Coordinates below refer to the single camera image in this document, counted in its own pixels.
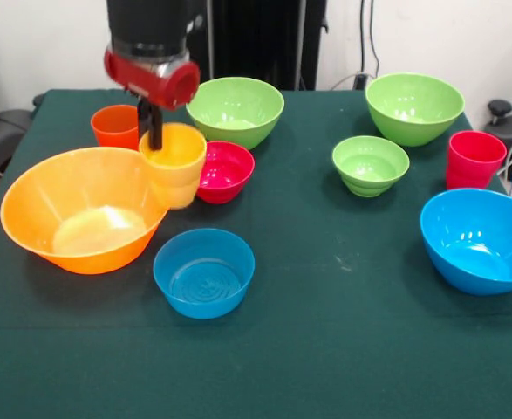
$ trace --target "bowl rim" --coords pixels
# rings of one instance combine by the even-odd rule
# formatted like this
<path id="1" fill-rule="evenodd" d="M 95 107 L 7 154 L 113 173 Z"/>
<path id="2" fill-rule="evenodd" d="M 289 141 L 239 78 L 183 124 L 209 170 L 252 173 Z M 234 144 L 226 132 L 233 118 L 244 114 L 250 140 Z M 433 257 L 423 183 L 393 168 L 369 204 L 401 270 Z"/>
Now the bowl rim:
<path id="1" fill-rule="evenodd" d="M 423 79 L 435 80 L 438 83 L 441 83 L 442 85 L 450 87 L 452 90 L 454 90 L 459 95 L 459 97 L 461 99 L 461 106 L 460 106 L 459 112 L 457 112 L 453 116 L 448 117 L 448 118 L 443 119 L 443 120 L 418 122 L 418 121 L 412 121 L 412 120 L 400 120 L 400 119 L 394 118 L 390 114 L 387 114 L 385 112 L 380 111 L 372 103 L 372 101 L 370 100 L 370 97 L 368 96 L 368 93 L 369 93 L 371 87 L 375 83 L 377 83 L 379 80 L 388 79 L 388 78 L 395 78 L 395 77 L 400 77 L 400 76 L 414 76 L 414 77 L 420 77 L 420 78 L 423 78 Z M 377 113 L 380 113 L 381 115 L 385 116 L 386 118 L 389 118 L 390 120 L 396 120 L 398 122 L 404 122 L 404 123 L 410 124 L 410 125 L 416 125 L 416 126 L 431 126 L 431 125 L 438 125 L 438 124 L 443 124 L 443 123 L 446 123 L 446 122 L 451 122 L 451 121 L 455 120 L 456 118 L 458 118 L 459 115 L 461 115 L 463 113 L 463 111 L 465 111 L 465 97 L 463 96 L 463 93 L 461 93 L 461 91 L 457 87 L 451 85 L 450 83 L 446 82 L 443 79 L 439 79 L 439 78 L 434 77 L 434 76 L 429 76 L 427 74 L 423 74 L 423 73 L 420 73 L 420 72 L 391 72 L 389 74 L 384 74 L 383 76 L 380 76 L 380 77 L 372 80 L 372 82 L 366 87 L 366 89 L 365 89 L 365 98 L 366 98 L 366 102 L 368 103 L 368 106 L 370 106 L 374 111 L 376 111 Z"/>
<path id="2" fill-rule="evenodd" d="M 405 156 L 405 161 L 406 161 L 406 165 L 405 165 L 405 170 L 403 170 L 401 173 L 397 174 L 396 176 L 393 176 L 393 177 L 389 177 L 389 178 L 386 178 L 386 179 L 381 179 L 381 180 L 373 180 L 373 181 L 369 181 L 369 180 L 365 180 L 365 179 L 361 179 L 359 177 L 356 177 L 354 175 L 351 175 L 349 173 L 346 173 L 341 167 L 339 167 L 339 165 L 337 164 L 336 160 L 335 160 L 335 153 L 338 149 L 338 147 L 340 147 L 341 145 L 345 144 L 346 142 L 351 142 L 353 140 L 359 140 L 359 139 L 362 139 L 362 138 L 367 138 L 367 139 L 372 139 L 372 141 L 377 141 L 377 142 L 381 142 L 381 143 L 389 143 L 389 144 L 393 144 L 395 146 L 395 149 L 398 150 L 398 153 L 399 152 L 402 152 L 402 155 Z M 333 160 L 333 165 L 335 166 L 335 168 L 337 170 L 339 170 L 341 173 L 343 173 L 344 175 L 346 176 L 349 176 L 351 179 L 356 179 L 356 180 L 359 180 L 359 181 L 364 181 L 364 182 L 369 182 L 369 183 L 385 183 L 385 182 L 396 182 L 398 181 L 401 177 L 403 177 L 405 175 L 405 173 L 408 171 L 408 169 L 411 167 L 411 159 L 409 159 L 409 155 L 406 153 L 405 149 L 403 147 L 401 147 L 399 144 L 393 142 L 393 141 L 390 141 L 386 138 L 382 138 L 382 137 L 377 137 L 375 135 L 354 135 L 352 137 L 349 137 L 349 138 L 345 138 L 344 140 L 338 142 L 336 144 L 336 146 L 333 148 L 333 151 L 331 152 L 331 159 Z"/>
<path id="3" fill-rule="evenodd" d="M 223 81 L 223 80 L 232 80 L 232 79 L 236 79 L 236 80 L 238 80 L 238 79 L 249 80 L 249 82 L 255 82 L 255 83 L 259 83 L 259 84 L 262 84 L 262 85 L 266 85 L 267 87 L 270 87 L 271 90 L 273 90 L 276 93 L 276 95 L 281 99 L 281 107 L 279 108 L 278 112 L 276 114 L 274 114 L 272 118 L 268 118 L 267 120 L 265 120 L 265 122 L 262 122 L 262 123 L 256 125 L 255 127 L 248 127 L 248 128 L 222 128 L 222 127 L 218 127 L 217 125 L 210 124 L 210 123 L 204 122 L 204 121 L 199 120 L 198 118 L 196 118 L 192 114 L 192 112 L 190 111 L 190 104 L 191 104 L 191 102 L 190 102 L 190 103 L 186 104 L 186 112 L 188 112 L 188 115 L 190 116 L 190 118 L 192 118 L 196 122 L 199 122 L 200 124 L 202 124 L 202 125 L 204 125 L 206 127 L 210 127 L 210 128 L 213 128 L 213 129 L 221 129 L 223 131 L 229 131 L 229 132 L 232 132 L 232 133 L 241 133 L 241 132 L 244 132 L 244 131 L 249 131 L 249 130 L 252 130 L 252 129 L 257 129 L 257 128 L 260 128 L 260 127 L 264 127 L 267 124 L 270 124 L 271 122 L 276 120 L 279 116 L 281 116 L 281 113 L 283 113 L 283 110 L 284 110 L 284 96 L 283 96 L 283 94 L 276 87 L 274 87 L 273 85 L 271 85 L 271 84 L 269 84 L 269 83 L 267 83 L 265 81 L 259 80 L 259 79 L 253 79 L 251 77 L 240 77 L 240 76 L 220 77 L 220 78 L 217 78 L 217 79 L 211 79 L 211 80 L 204 81 L 203 83 L 201 83 L 200 86 L 198 87 L 198 92 L 199 92 L 199 88 L 201 88 L 203 86 L 206 86 L 208 84 L 218 83 L 218 82 Z"/>
<path id="4" fill-rule="evenodd" d="M 425 212 L 426 212 L 427 208 L 430 205 L 432 205 L 433 202 L 437 201 L 438 199 L 443 199 L 447 195 L 463 194 L 463 193 L 465 193 L 465 194 L 474 193 L 474 194 L 481 194 L 481 195 L 489 194 L 489 195 L 492 195 L 492 196 L 498 196 L 498 199 L 506 199 L 506 200 L 512 202 L 512 197 L 511 196 L 507 196 L 507 195 L 504 195 L 503 193 L 496 192 L 496 191 L 490 190 L 490 189 L 458 188 L 458 189 L 450 189 L 450 190 L 446 190 L 444 192 L 440 192 L 438 195 L 432 196 L 430 199 L 428 199 L 427 203 L 424 204 L 424 206 L 422 207 L 422 210 L 420 211 L 420 233 L 422 235 L 423 240 L 427 242 L 427 244 L 430 246 L 430 248 L 436 253 L 436 255 L 439 258 L 441 258 L 447 264 L 450 264 L 451 266 L 453 266 L 455 269 L 457 269 L 459 271 L 466 272 L 469 275 L 473 275 L 473 276 L 475 276 L 477 278 L 481 278 L 481 279 L 486 280 L 486 281 L 492 281 L 492 282 L 497 282 L 497 283 L 502 283 L 502 284 L 510 284 L 510 283 L 512 283 L 512 279 L 486 278 L 486 277 L 484 277 L 482 275 L 479 275 L 476 272 L 470 271 L 469 269 L 461 268 L 457 264 L 454 264 L 453 262 L 451 262 L 451 261 L 447 260 L 446 258 L 444 258 L 436 250 L 436 248 L 432 244 L 432 241 L 425 234 L 425 231 L 424 231 L 424 216 L 425 216 Z"/>
<path id="5" fill-rule="evenodd" d="M 245 246 L 246 249 L 248 249 L 249 254 L 251 255 L 251 258 L 249 260 L 249 262 L 250 262 L 249 275 L 248 275 L 248 279 L 246 280 L 246 283 L 244 285 L 242 285 L 240 288 L 238 288 L 238 290 L 236 290 L 236 292 L 234 294 L 229 295 L 227 298 L 219 300 L 219 301 L 209 301 L 207 303 L 202 303 L 202 302 L 198 302 L 198 301 L 194 301 L 194 302 L 186 301 L 185 299 L 179 299 L 178 297 L 175 297 L 171 293 L 164 290 L 164 288 L 159 284 L 159 280 L 157 279 L 157 275 L 155 274 L 155 272 L 156 272 L 155 266 L 157 264 L 157 261 L 160 258 L 162 258 L 161 253 L 171 242 L 173 242 L 174 240 L 177 240 L 179 238 L 182 238 L 184 236 L 187 236 L 190 234 L 198 234 L 203 231 L 216 232 L 218 234 L 223 234 L 225 236 L 233 237 L 235 240 L 239 241 L 242 244 L 242 246 Z M 159 289 L 162 291 L 162 293 L 165 295 L 165 297 L 171 298 L 174 301 L 179 301 L 181 303 L 188 304 L 189 306 L 209 306 L 209 305 L 217 304 L 217 303 L 226 301 L 228 299 L 234 298 L 240 292 L 243 292 L 244 290 L 246 290 L 249 287 L 249 285 L 252 281 L 252 278 L 254 277 L 255 271 L 256 271 L 256 256 L 254 255 L 254 251 L 252 250 L 252 248 L 250 247 L 248 242 L 246 242 L 246 240 L 244 240 L 242 237 L 238 236 L 237 234 L 233 233 L 232 231 L 216 229 L 216 228 L 212 228 L 212 227 L 186 230 L 180 234 L 177 234 L 176 236 L 171 237 L 170 239 L 168 239 L 168 241 L 166 243 L 164 243 L 160 247 L 160 249 L 157 251 L 157 254 L 155 255 L 154 260 L 153 260 L 153 276 L 154 276 L 154 282 L 155 282 L 155 284 L 157 284 L 157 287 L 159 287 Z"/>
<path id="6" fill-rule="evenodd" d="M 254 173 L 254 169 L 256 168 L 256 159 L 254 159 L 254 155 L 250 153 L 250 151 L 246 148 L 246 147 L 243 147 L 241 146 L 240 144 L 236 144 L 234 142 L 229 142 L 229 141 L 208 141 L 207 143 L 207 152 L 209 152 L 209 148 L 211 147 L 211 144 L 226 144 L 227 146 L 230 146 L 232 148 L 237 148 L 241 151 L 241 153 L 245 154 L 245 155 L 249 155 L 249 159 L 250 159 L 250 168 L 249 168 L 249 172 L 247 175 L 245 175 L 240 181 L 238 182 L 234 182 L 230 185 L 227 185 L 227 186 L 203 186 L 200 184 L 199 186 L 199 189 L 203 189 L 203 190 L 225 190 L 225 189 L 232 189 L 244 182 L 246 182 L 251 176 L 252 174 Z M 201 169 L 201 177 L 202 177 L 202 174 L 203 174 L 203 169 L 205 169 L 205 164 L 203 164 L 203 168 Z"/>
<path id="7" fill-rule="evenodd" d="M 87 152 L 91 152 L 93 149 L 94 150 L 111 149 L 111 150 L 116 150 L 119 153 L 122 152 L 122 153 L 127 153 L 127 154 L 134 154 L 134 155 L 138 155 L 139 154 L 139 152 L 137 152 L 137 151 L 131 150 L 129 148 L 122 148 L 122 147 L 105 147 L 105 146 L 83 147 L 83 148 L 75 148 L 73 150 L 64 151 L 63 153 L 58 153 L 57 155 L 52 155 L 51 157 L 48 157 L 48 158 L 46 158 L 46 159 L 44 159 L 42 161 L 39 161 L 37 164 L 31 166 L 30 168 L 27 168 L 8 187 L 8 189 L 3 194 L 2 203 L 0 204 L 0 224 L 2 225 L 3 231 L 5 231 L 5 234 L 7 234 L 7 236 L 15 244 L 17 244 L 21 248 L 25 249 L 26 251 L 30 251 L 31 253 L 36 253 L 36 254 L 38 254 L 40 256 L 45 256 L 45 257 L 48 257 L 48 258 L 63 258 L 63 259 L 89 258 L 89 257 L 94 257 L 94 256 L 102 255 L 102 254 L 105 254 L 105 253 L 108 253 L 108 252 L 111 252 L 111 251 L 116 251 L 117 249 L 122 249 L 122 248 L 128 246 L 129 244 L 131 244 L 133 242 L 136 242 L 137 240 L 141 239 L 146 234 L 148 234 L 150 231 L 152 231 L 153 229 L 157 228 L 157 226 L 160 224 L 160 222 L 167 215 L 169 208 L 164 208 L 163 207 L 160 216 L 157 218 L 157 221 L 155 221 L 151 225 L 147 226 L 145 231 L 141 235 L 138 235 L 136 238 L 130 239 L 130 240 L 124 242 L 123 244 L 111 247 L 110 249 L 103 250 L 103 251 L 92 251 L 92 252 L 88 252 L 88 253 L 79 253 L 77 255 L 76 254 L 55 253 L 55 252 L 51 252 L 51 251 L 41 251 L 39 249 L 33 249 L 30 246 L 27 246 L 26 244 L 21 243 L 20 240 L 15 238 L 15 236 L 13 235 L 13 233 L 8 228 L 8 226 L 7 226 L 6 222 L 5 222 L 5 204 L 6 204 L 6 200 L 7 200 L 8 195 L 10 195 L 11 191 L 17 186 L 17 184 L 22 182 L 22 179 L 24 177 L 26 177 L 27 175 L 29 175 L 29 173 L 34 168 L 38 168 L 38 167 L 40 167 L 42 165 L 48 164 L 49 162 L 56 161 L 56 160 L 62 158 L 63 156 L 66 156 L 66 155 L 69 155 L 69 154 L 87 153 Z"/>
<path id="8" fill-rule="evenodd" d="M 147 166 L 150 166 L 151 168 L 181 170 L 184 168 L 192 168 L 196 164 L 199 164 L 200 161 L 205 161 L 205 156 L 207 154 L 207 139 L 205 138 L 205 135 L 203 135 L 203 133 L 199 129 L 197 129 L 196 127 L 192 127 L 189 124 L 185 124 L 183 122 L 165 122 L 163 125 L 167 125 L 167 126 L 174 125 L 174 126 L 192 129 L 193 131 L 196 132 L 198 138 L 201 137 L 200 143 L 201 143 L 201 147 L 203 148 L 203 151 L 200 153 L 200 155 L 197 156 L 197 158 L 195 160 L 191 161 L 190 163 L 182 164 L 180 166 L 171 166 L 168 164 L 155 163 L 151 159 L 148 159 L 145 154 L 144 150 L 145 150 L 145 148 L 149 148 L 149 146 L 147 144 L 148 143 L 148 133 L 144 133 L 140 138 L 140 143 L 138 144 L 137 152 L 140 154 L 141 159 L 143 160 L 143 162 L 146 163 Z"/>

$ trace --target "green tablecloth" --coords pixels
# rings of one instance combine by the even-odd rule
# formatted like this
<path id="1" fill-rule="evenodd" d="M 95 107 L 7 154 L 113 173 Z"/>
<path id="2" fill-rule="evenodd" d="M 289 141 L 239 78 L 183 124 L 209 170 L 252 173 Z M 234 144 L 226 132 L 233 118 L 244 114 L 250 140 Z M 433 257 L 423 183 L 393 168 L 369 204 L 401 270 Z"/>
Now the green tablecloth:
<path id="1" fill-rule="evenodd" d="M 337 142 L 377 133 L 362 94 L 285 99 L 242 194 L 172 212 L 120 271 L 61 271 L 0 226 L 0 418 L 512 418 L 512 293 L 450 288 L 420 237 L 420 209 L 444 189 L 447 137 L 466 119 L 408 149 L 407 175 L 366 200 L 331 164 Z M 92 113 L 122 101 L 49 93 L 0 201 L 34 163 L 93 145 Z M 244 302 L 207 322 L 173 312 L 151 269 L 165 241 L 201 226 L 256 254 Z"/>

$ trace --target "blue bowl rim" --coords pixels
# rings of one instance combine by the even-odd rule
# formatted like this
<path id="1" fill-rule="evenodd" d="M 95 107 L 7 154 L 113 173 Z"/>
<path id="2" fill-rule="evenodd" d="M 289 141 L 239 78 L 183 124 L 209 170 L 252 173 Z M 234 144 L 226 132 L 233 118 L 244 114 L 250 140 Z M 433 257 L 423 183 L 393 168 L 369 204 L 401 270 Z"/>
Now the blue bowl rim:
<path id="1" fill-rule="evenodd" d="M 486 277 L 483 277 L 481 275 L 479 275 L 478 273 L 476 272 L 473 272 L 473 271 L 470 271 L 470 270 L 467 270 L 467 269 L 463 269 L 462 267 L 460 267 L 459 265 L 457 264 L 454 264 L 452 262 L 450 262 L 449 260 L 447 260 L 446 258 L 444 258 L 436 249 L 435 247 L 433 246 L 432 242 L 430 241 L 430 239 L 428 238 L 428 236 L 425 234 L 424 232 L 424 213 L 425 211 L 427 210 L 427 208 L 432 205 L 432 203 L 438 199 L 443 199 L 445 196 L 447 195 L 454 195 L 454 194 L 462 194 L 462 193 L 475 193 L 475 194 L 490 194 L 490 195 L 494 195 L 494 196 L 498 196 L 499 199 L 506 199 L 506 200 L 509 200 L 512 202 L 512 197 L 510 196 L 507 196 L 507 195 L 504 195 L 500 192 L 496 192 L 496 191 L 493 191 L 493 190 L 488 190 L 488 189 L 478 189 L 478 188 L 458 188 L 458 189 L 450 189 L 450 190 L 446 190 L 445 192 L 441 192 L 439 193 L 438 195 L 435 195 L 433 197 L 431 197 L 427 203 L 424 204 L 424 206 L 422 207 L 422 211 L 420 212 L 420 232 L 422 233 L 422 238 L 428 243 L 428 245 L 430 246 L 430 248 L 432 249 L 432 251 L 434 251 L 436 253 L 436 255 L 438 255 L 439 258 L 441 258 L 442 260 L 446 261 L 447 264 L 450 264 L 452 265 L 455 269 L 459 270 L 459 271 L 462 271 L 462 272 L 466 272 L 468 273 L 469 275 L 473 275 L 477 278 L 481 278 L 481 279 L 484 279 L 486 281 L 492 281 L 492 282 L 499 282 L 499 283 L 512 283 L 512 278 L 511 279 L 504 279 L 504 280 L 501 280 L 501 279 L 493 279 L 493 278 L 486 278 Z"/>
<path id="2" fill-rule="evenodd" d="M 157 284 L 157 286 L 159 287 L 159 289 L 162 291 L 163 294 L 165 294 L 165 296 L 167 298 L 170 298 L 172 299 L 173 301 L 179 301 L 181 303 L 184 303 L 184 304 L 188 304 L 190 306 L 209 306 L 209 305 L 212 305 L 212 304 L 215 304 L 215 303 L 222 303 L 223 300 L 220 300 L 220 301 L 211 301 L 211 302 L 208 302 L 208 303 L 200 303 L 200 302 L 192 302 L 192 301 L 186 301 L 185 299 L 179 299 L 177 297 L 175 297 L 174 295 L 166 292 L 163 287 L 159 284 L 159 281 L 157 280 L 157 275 L 155 273 L 155 265 L 157 264 L 157 260 L 159 260 L 160 258 L 160 255 L 162 253 L 162 251 L 165 249 L 165 247 L 167 247 L 172 241 L 174 241 L 175 239 L 179 239 L 180 237 L 183 237 L 183 236 L 187 236 L 189 234 L 195 234 L 195 233 L 199 233 L 201 231 L 213 231 L 213 232 L 218 232 L 218 233 L 225 233 L 226 235 L 229 235 L 229 236 L 232 236 L 234 239 L 237 239 L 239 240 L 243 245 L 246 246 L 246 248 L 249 250 L 249 253 L 251 255 L 251 258 L 249 259 L 250 261 L 250 272 L 249 272 L 249 277 L 248 277 L 248 280 L 246 281 L 246 283 L 244 285 L 242 285 L 240 288 L 238 288 L 238 290 L 236 290 L 236 292 L 234 294 L 231 294 L 229 295 L 225 300 L 227 299 L 232 299 L 234 298 L 236 295 L 238 295 L 239 293 L 243 292 L 246 288 L 249 287 L 249 284 L 251 283 L 252 281 L 252 278 L 254 277 L 254 272 L 256 270 L 256 257 L 254 256 L 254 251 L 252 250 L 252 248 L 249 246 L 248 242 L 246 242 L 246 240 L 244 240 L 243 238 L 241 238 L 240 236 L 236 235 L 235 233 L 232 233 L 230 231 L 227 231 L 227 230 L 222 230 L 222 229 L 214 229 L 214 228 L 201 228 L 201 229 L 192 229 L 192 230 L 186 230 L 186 231 L 183 231 L 182 233 L 180 234 L 177 234 L 176 236 L 170 238 L 166 243 L 164 243 L 161 248 L 159 249 L 159 251 L 157 251 L 157 254 L 155 255 L 154 257 L 154 261 L 153 261 L 153 276 L 154 276 L 154 282 L 155 284 Z"/>
<path id="3" fill-rule="evenodd" d="M 274 121 L 278 120 L 278 118 L 281 116 L 281 114 L 284 111 L 284 96 L 283 96 L 283 94 L 281 93 L 281 91 L 279 89 L 277 89 L 273 85 L 271 85 L 271 84 L 269 84 L 269 83 L 267 83 L 267 82 L 265 82 L 263 80 L 254 79 L 254 78 L 251 78 L 251 77 L 243 77 L 243 76 L 218 77 L 216 79 L 207 80 L 207 81 L 204 81 L 203 83 L 201 83 L 199 85 L 199 87 L 198 87 L 198 91 L 199 91 L 200 87 L 206 86 L 208 84 L 222 83 L 222 82 L 226 82 L 226 81 L 232 80 L 232 79 L 242 79 L 242 80 L 248 81 L 249 83 L 256 83 L 256 84 L 260 84 L 260 85 L 266 85 L 267 87 L 269 87 L 270 90 L 272 90 L 277 95 L 277 97 L 280 98 L 280 100 L 281 100 L 281 107 L 278 110 L 278 112 L 275 113 L 272 118 L 268 118 L 265 122 L 262 122 L 262 123 L 256 125 L 255 127 L 249 127 L 249 128 L 221 128 L 221 127 L 218 127 L 215 124 L 204 122 L 204 121 L 200 120 L 197 116 L 195 116 L 194 113 L 190 110 L 190 107 L 191 107 L 190 106 L 191 102 L 190 102 L 190 103 L 187 103 L 186 106 L 185 106 L 186 112 L 188 113 L 190 118 L 192 118 L 192 120 L 194 120 L 194 121 L 196 121 L 196 122 L 198 122 L 198 123 L 200 123 L 200 124 L 202 124 L 202 125 L 204 125 L 206 127 L 210 127 L 212 129 L 219 129 L 219 130 L 222 130 L 222 131 L 229 131 L 231 133 L 243 133 L 243 132 L 259 129 L 259 128 L 265 127 L 265 126 L 273 123 Z"/>
<path id="4" fill-rule="evenodd" d="M 400 76 L 414 76 L 414 77 L 419 77 L 419 78 L 423 78 L 423 79 L 431 79 L 431 80 L 437 81 L 438 83 L 441 83 L 442 85 L 451 87 L 453 90 L 455 90 L 457 92 L 457 94 L 461 98 L 461 108 L 460 108 L 459 112 L 456 113 L 454 116 L 452 116 L 450 118 L 446 118 L 444 120 L 432 120 L 432 121 L 427 121 L 427 122 L 416 122 L 416 121 L 411 121 L 411 120 L 400 120 L 398 118 L 394 118 L 390 114 L 387 114 L 387 113 L 385 113 L 383 111 L 380 111 L 378 109 L 378 107 L 375 104 L 373 104 L 372 101 L 370 100 L 370 98 L 368 97 L 368 92 L 369 92 L 370 88 L 378 80 L 383 80 L 383 79 L 388 79 L 388 78 L 396 78 L 396 77 L 400 77 Z M 439 78 L 434 77 L 434 76 L 429 76 L 427 74 L 422 74 L 420 72 L 390 72 L 388 74 L 384 74 L 383 76 L 379 76 L 376 79 L 372 80 L 372 82 L 370 82 L 370 84 L 366 87 L 365 98 L 366 98 L 366 103 L 368 104 L 368 106 L 372 107 L 374 109 L 374 111 L 376 111 L 377 113 L 385 116 L 386 118 L 389 118 L 390 120 L 396 120 L 397 122 L 402 122 L 402 123 L 408 124 L 408 125 L 415 125 L 417 127 L 432 127 L 434 125 L 440 125 L 440 124 L 445 124 L 445 123 L 448 123 L 448 122 L 453 122 L 457 118 L 459 118 L 459 116 L 465 111 L 465 97 L 463 96 L 463 93 L 461 93 L 461 91 L 457 87 L 455 87 L 451 83 L 446 82 L 443 79 L 439 79 Z"/>

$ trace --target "light green bowl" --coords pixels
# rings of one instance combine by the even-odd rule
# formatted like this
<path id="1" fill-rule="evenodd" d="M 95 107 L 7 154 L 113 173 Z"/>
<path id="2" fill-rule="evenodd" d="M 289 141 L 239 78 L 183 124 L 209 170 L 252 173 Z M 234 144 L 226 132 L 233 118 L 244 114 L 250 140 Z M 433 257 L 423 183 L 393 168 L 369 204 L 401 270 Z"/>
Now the light green bowl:
<path id="1" fill-rule="evenodd" d="M 366 88 L 378 130 L 401 146 L 422 146 L 440 136 L 463 112 L 461 93 L 445 81 L 422 74 L 394 73 Z"/>
<path id="2" fill-rule="evenodd" d="M 339 142 L 333 164 L 355 195 L 373 197 L 385 192 L 409 169 L 403 148 L 385 138 L 360 135 Z"/>
<path id="3" fill-rule="evenodd" d="M 225 77 L 202 83 L 186 109 L 208 140 L 234 142 L 251 149 L 275 127 L 284 109 L 284 98 L 263 81 Z"/>

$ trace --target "cup rim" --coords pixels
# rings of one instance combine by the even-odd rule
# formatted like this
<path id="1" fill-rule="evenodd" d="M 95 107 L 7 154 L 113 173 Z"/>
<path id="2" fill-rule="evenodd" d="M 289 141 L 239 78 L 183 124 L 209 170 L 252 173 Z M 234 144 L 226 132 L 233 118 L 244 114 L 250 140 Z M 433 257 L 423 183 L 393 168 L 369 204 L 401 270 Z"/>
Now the cup rim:
<path id="1" fill-rule="evenodd" d="M 466 157 L 464 154 L 462 154 L 459 151 L 457 151 L 457 149 L 455 149 L 455 146 L 454 146 L 454 141 L 456 141 L 456 139 L 458 139 L 463 134 L 480 134 L 481 136 L 484 136 L 486 138 L 491 139 L 492 141 L 495 141 L 498 144 L 498 147 L 500 149 L 502 149 L 503 157 L 498 157 L 497 159 L 490 160 L 490 161 L 487 161 L 487 160 L 475 160 L 475 159 L 471 159 L 470 157 Z M 508 155 L 508 149 L 506 148 L 506 145 L 503 143 L 502 140 L 500 140 L 495 135 L 492 135 L 492 134 L 489 134 L 489 133 L 485 133 L 484 131 L 475 131 L 474 129 L 466 129 L 466 130 L 463 130 L 463 131 L 458 131 L 457 133 L 453 134 L 451 137 L 449 137 L 449 144 L 448 144 L 448 146 L 449 146 L 449 148 L 454 153 L 456 153 L 463 160 L 466 160 L 466 161 L 469 161 L 469 162 L 475 163 L 475 164 L 492 165 L 492 164 L 500 163 L 501 161 L 503 161 L 503 159 L 506 158 L 506 155 Z"/>
<path id="2" fill-rule="evenodd" d="M 201 137 L 201 143 L 203 145 L 203 150 L 201 151 L 200 155 L 195 160 L 193 160 L 187 164 L 182 164 L 180 166 L 175 166 L 175 165 L 169 166 L 167 164 L 156 164 L 153 161 L 147 159 L 147 157 L 145 156 L 145 153 L 143 151 L 141 151 L 141 145 L 147 141 L 148 133 L 144 133 L 140 138 L 140 143 L 138 144 L 138 153 L 141 155 L 143 160 L 149 166 L 151 166 L 152 168 L 164 168 L 164 169 L 168 169 L 168 170 L 176 170 L 176 169 L 182 169 L 182 168 L 191 168 L 191 167 L 195 166 L 196 164 L 198 164 L 200 161 L 205 159 L 205 156 L 207 155 L 207 140 L 205 139 L 205 136 L 201 133 L 201 131 L 199 129 L 192 127 L 191 125 L 184 124 L 182 122 L 165 122 L 164 125 L 167 125 L 167 126 L 168 125 L 176 125 L 176 126 L 182 126 L 182 127 L 187 127 L 187 128 L 193 129 L 198 134 L 198 136 Z"/>
<path id="3" fill-rule="evenodd" d="M 118 104 L 118 105 L 110 105 L 110 106 L 104 106 L 104 107 L 101 107 L 97 112 L 95 112 L 92 117 L 91 117 L 91 129 L 93 132 L 97 131 L 99 133 L 102 133 L 104 135 L 122 135 L 122 134 L 130 134 L 132 133 L 133 131 L 136 131 L 136 130 L 139 130 L 139 122 L 138 122 L 138 125 L 136 125 L 135 127 L 133 128 L 130 128 L 130 129 L 127 129 L 126 131 L 119 131 L 117 133 L 114 133 L 112 131 L 105 131 L 104 129 L 100 129 L 100 128 L 97 128 L 95 127 L 93 121 L 95 120 L 95 118 L 102 112 L 105 112 L 109 109 L 113 109 L 113 108 L 116 108 L 116 107 L 125 107 L 125 108 L 132 108 L 134 112 L 137 113 L 137 108 L 133 105 L 127 105 L 127 104 Z"/>

